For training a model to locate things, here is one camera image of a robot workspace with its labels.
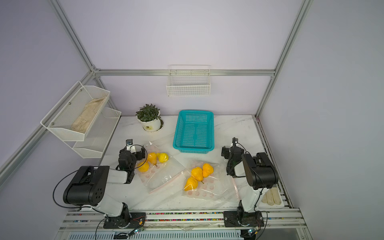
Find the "teal plastic basket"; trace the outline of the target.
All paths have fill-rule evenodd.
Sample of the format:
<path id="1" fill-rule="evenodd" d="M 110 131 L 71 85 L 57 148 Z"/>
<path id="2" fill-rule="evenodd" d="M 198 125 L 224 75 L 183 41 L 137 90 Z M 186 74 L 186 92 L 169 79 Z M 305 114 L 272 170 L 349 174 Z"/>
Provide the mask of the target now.
<path id="1" fill-rule="evenodd" d="M 179 112 L 173 147 L 181 153 L 207 154 L 215 148 L 214 114 L 209 111 Z"/>

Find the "yellow pear right bag top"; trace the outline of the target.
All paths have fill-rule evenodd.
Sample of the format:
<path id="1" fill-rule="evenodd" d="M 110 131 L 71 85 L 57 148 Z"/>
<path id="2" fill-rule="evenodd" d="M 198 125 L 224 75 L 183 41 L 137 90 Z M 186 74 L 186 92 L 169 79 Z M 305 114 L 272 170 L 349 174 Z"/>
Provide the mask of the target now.
<path id="1" fill-rule="evenodd" d="M 214 173 L 214 168 L 208 163 L 203 164 L 203 177 L 207 178 Z"/>

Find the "beige cloth in shelf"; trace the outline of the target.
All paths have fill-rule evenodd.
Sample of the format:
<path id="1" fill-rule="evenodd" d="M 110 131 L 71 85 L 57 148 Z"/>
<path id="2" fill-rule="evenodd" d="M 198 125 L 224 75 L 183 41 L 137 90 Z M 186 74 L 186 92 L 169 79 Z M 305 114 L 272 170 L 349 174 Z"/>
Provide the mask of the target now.
<path id="1" fill-rule="evenodd" d="M 79 117 L 74 121 L 71 126 L 71 130 L 85 134 L 87 129 L 90 127 L 92 121 L 94 120 L 97 112 L 99 111 L 101 105 L 104 103 L 106 97 L 93 99 L 87 103 L 79 115 Z"/>

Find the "aluminium rail with coloured beads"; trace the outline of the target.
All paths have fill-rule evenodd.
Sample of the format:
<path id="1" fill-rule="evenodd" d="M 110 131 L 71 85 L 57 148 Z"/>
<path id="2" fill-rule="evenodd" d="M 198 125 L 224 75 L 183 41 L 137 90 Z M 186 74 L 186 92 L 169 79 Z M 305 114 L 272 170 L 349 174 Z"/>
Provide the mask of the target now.
<path id="1" fill-rule="evenodd" d="M 262 212 L 268 229 L 302 229 L 307 224 L 299 209 L 269 209 Z M 224 212 L 206 211 L 149 211 L 146 213 L 146 230 L 217 230 L 223 228 Z M 60 232 L 90 231 L 102 227 L 104 215 L 91 211 L 68 212 Z"/>

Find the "beige work glove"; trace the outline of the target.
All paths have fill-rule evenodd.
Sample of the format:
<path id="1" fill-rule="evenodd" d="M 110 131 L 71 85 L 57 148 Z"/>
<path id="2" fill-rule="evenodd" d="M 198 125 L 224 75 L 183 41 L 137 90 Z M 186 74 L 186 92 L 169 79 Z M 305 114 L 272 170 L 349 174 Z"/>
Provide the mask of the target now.
<path id="1" fill-rule="evenodd" d="M 277 187 L 269 189 L 262 198 L 262 203 L 269 206 L 280 206 L 282 198 Z"/>

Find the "bright yellow pear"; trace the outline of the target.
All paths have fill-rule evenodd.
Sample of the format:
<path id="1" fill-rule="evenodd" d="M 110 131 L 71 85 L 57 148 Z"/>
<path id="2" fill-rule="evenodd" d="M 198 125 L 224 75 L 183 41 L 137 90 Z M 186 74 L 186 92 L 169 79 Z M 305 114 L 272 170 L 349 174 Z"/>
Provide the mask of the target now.
<path id="1" fill-rule="evenodd" d="M 158 153 L 157 156 L 160 163 L 165 163 L 169 160 L 169 156 L 166 153 Z"/>

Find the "white mesh lower shelf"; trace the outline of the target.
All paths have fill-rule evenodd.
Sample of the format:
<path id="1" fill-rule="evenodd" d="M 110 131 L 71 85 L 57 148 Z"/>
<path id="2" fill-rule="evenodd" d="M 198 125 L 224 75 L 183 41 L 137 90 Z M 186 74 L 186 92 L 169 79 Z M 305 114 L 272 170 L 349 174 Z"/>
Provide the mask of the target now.
<path id="1" fill-rule="evenodd" d="M 121 118 L 121 112 L 105 107 L 83 142 L 76 142 L 73 150 L 83 159 L 100 159 Z"/>

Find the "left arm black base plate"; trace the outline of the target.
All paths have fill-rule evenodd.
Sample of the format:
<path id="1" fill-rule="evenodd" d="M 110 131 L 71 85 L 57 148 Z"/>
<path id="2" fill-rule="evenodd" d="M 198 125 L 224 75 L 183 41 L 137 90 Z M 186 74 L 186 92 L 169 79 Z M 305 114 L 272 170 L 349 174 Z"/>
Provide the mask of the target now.
<path id="1" fill-rule="evenodd" d="M 135 229 L 144 225 L 146 213 L 133 212 L 130 213 L 128 219 L 125 217 L 108 217 L 104 222 L 104 229 Z"/>

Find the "potted green plant white pot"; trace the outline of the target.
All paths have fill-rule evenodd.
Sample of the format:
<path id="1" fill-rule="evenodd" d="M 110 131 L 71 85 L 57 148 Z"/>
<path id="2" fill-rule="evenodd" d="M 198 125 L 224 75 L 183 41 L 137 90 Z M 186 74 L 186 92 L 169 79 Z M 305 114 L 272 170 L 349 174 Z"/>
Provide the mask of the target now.
<path id="1" fill-rule="evenodd" d="M 154 104 L 145 104 L 136 112 L 136 117 L 146 132 L 157 132 L 162 127 L 160 109 Z"/>

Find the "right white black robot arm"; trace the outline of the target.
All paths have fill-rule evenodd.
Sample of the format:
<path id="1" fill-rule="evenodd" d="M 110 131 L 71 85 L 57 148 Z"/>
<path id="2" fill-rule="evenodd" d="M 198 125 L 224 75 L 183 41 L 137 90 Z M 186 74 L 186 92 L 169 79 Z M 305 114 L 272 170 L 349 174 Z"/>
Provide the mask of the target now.
<path id="1" fill-rule="evenodd" d="M 251 155 L 245 149 L 233 145 L 222 147 L 221 156 L 227 161 L 226 172 L 232 178 L 245 178 L 248 183 L 240 194 L 240 207 L 246 213 L 259 210 L 267 191 L 279 182 L 279 174 L 264 152 Z"/>

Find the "orange yellow pear left bag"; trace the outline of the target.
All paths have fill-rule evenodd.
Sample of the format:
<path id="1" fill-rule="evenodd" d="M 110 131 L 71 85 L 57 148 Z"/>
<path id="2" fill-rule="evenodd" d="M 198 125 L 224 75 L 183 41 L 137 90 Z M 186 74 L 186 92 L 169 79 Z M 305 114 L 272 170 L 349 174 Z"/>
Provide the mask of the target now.
<path id="1" fill-rule="evenodd" d="M 147 161 L 151 163 L 152 165 L 157 165 L 158 162 L 158 156 L 156 153 L 149 153 L 147 157 Z"/>

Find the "white mesh upper shelf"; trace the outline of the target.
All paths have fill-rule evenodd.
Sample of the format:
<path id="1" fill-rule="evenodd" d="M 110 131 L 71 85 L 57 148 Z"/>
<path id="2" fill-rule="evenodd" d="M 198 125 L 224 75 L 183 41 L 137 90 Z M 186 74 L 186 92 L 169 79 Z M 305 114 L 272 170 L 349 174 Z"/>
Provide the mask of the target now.
<path id="1" fill-rule="evenodd" d="M 82 134 L 72 131 L 71 126 L 82 113 L 85 105 L 93 99 L 102 97 L 106 97 L 106 99 L 86 133 Z M 63 142 L 83 142 L 97 117 L 106 106 L 109 98 L 110 91 L 96 86 L 83 85 L 81 82 L 77 82 L 67 92 L 67 95 L 62 98 L 64 102 L 62 104 L 56 104 L 55 107 L 46 114 L 41 120 L 41 125 Z"/>

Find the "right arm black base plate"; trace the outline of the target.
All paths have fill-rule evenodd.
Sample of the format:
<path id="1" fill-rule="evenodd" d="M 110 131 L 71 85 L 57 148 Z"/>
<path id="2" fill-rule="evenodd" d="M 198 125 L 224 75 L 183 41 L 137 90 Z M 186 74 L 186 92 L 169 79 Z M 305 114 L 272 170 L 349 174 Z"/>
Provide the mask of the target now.
<path id="1" fill-rule="evenodd" d="M 253 213 L 224 211 L 225 227 L 264 227 L 264 218 L 261 211 Z"/>

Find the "clear zip-top bag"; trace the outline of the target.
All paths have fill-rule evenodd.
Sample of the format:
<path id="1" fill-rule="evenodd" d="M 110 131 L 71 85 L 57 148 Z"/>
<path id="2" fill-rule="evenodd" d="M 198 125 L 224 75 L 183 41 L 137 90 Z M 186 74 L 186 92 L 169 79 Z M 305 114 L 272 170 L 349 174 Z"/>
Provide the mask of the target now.
<path id="1" fill-rule="evenodd" d="M 191 176 L 191 170 L 200 167 L 208 162 L 192 161 L 185 175 L 185 184 Z M 205 201 L 216 201 L 224 203 L 237 203 L 240 199 L 237 187 L 233 179 L 227 175 L 226 168 L 223 164 L 208 163 L 214 168 L 214 173 L 204 178 L 202 182 L 198 182 L 198 187 L 192 191 L 182 190 L 182 196 L 190 199 L 198 199 Z"/>
<path id="2" fill-rule="evenodd" d="M 135 170 L 135 174 L 138 176 L 140 182 L 144 185 L 148 192 L 151 193 L 159 190 L 161 187 L 169 184 L 173 179 L 184 173 L 185 167 L 165 150 L 158 148 L 151 142 L 146 144 L 144 148 L 148 154 L 166 153 L 169 156 L 169 160 L 167 162 L 160 163 L 158 160 L 156 166 L 149 163 L 147 159 L 141 160 L 137 163 L 138 168 L 145 162 L 150 165 L 149 170 L 145 173 L 139 172 L 138 168 Z"/>

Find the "yellow pear right bag bottom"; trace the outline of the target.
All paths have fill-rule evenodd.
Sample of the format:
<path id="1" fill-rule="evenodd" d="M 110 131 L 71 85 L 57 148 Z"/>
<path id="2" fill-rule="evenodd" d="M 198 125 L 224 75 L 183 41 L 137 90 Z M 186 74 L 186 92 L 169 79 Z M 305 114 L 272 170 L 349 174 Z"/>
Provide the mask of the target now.
<path id="1" fill-rule="evenodd" d="M 197 189 L 198 187 L 198 181 L 194 177 L 189 177 L 186 181 L 184 191 L 192 191 Z"/>

